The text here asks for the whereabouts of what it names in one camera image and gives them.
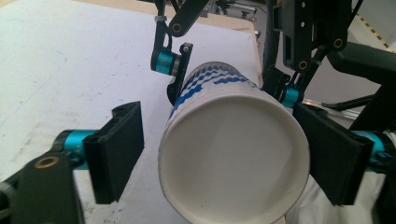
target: white paper cup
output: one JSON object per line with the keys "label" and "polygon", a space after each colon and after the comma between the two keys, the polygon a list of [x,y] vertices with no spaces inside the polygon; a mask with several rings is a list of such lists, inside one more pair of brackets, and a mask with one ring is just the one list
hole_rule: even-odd
{"label": "white paper cup", "polygon": [[300,125],[226,63],[205,63],[186,80],[160,147],[164,196],[191,223],[277,221],[308,178]]}

